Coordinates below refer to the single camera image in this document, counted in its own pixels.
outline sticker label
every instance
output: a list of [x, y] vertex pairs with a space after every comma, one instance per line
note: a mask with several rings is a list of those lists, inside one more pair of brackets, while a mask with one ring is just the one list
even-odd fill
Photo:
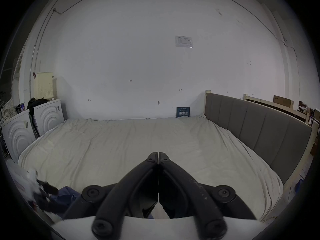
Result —
[[193, 48], [192, 38], [187, 36], [176, 35], [176, 47]]
[[177, 118], [185, 116], [190, 116], [190, 107], [177, 107]]

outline gray upholstered headboard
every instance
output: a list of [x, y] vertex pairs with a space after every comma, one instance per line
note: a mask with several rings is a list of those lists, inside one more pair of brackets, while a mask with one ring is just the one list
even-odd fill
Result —
[[206, 94], [205, 116], [257, 153], [285, 183], [308, 145], [312, 128], [275, 109], [213, 93]]

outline blue sign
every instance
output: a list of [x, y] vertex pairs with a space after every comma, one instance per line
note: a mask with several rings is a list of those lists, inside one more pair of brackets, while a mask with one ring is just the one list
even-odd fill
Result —
[[184, 116], [190, 116], [190, 107], [177, 107], [177, 118]]

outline wooden shelf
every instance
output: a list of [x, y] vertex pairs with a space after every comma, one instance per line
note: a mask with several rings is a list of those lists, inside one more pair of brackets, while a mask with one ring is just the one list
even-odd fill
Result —
[[305, 123], [308, 123], [308, 121], [309, 121], [309, 116], [310, 116], [309, 113], [304, 114], [302, 112], [299, 112], [299, 111], [294, 110], [292, 108], [289, 108], [287, 106], [283, 106], [283, 105], [280, 105], [280, 104], [277, 104], [277, 103], [274, 103], [274, 102], [270, 102], [270, 101], [267, 101], [267, 100], [264, 100], [264, 99], [260, 99], [260, 98], [250, 97], [247, 94], [244, 94], [243, 99], [246, 100], [246, 101], [256, 102], [256, 103], [259, 103], [261, 105], [265, 105], [265, 106], [274, 108], [276, 110], [280, 110], [280, 111], [282, 111], [282, 112], [284, 112], [286, 114], [289, 114], [291, 116], [294, 116], [295, 118], [300, 119], [301, 121], [303, 121]]

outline white bedsheet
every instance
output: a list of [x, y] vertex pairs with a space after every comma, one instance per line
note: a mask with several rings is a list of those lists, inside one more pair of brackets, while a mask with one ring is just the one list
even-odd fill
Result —
[[19, 157], [25, 169], [58, 189], [119, 182], [152, 152], [164, 152], [199, 183], [228, 185], [263, 219], [282, 196], [279, 176], [254, 151], [201, 116], [66, 120]]

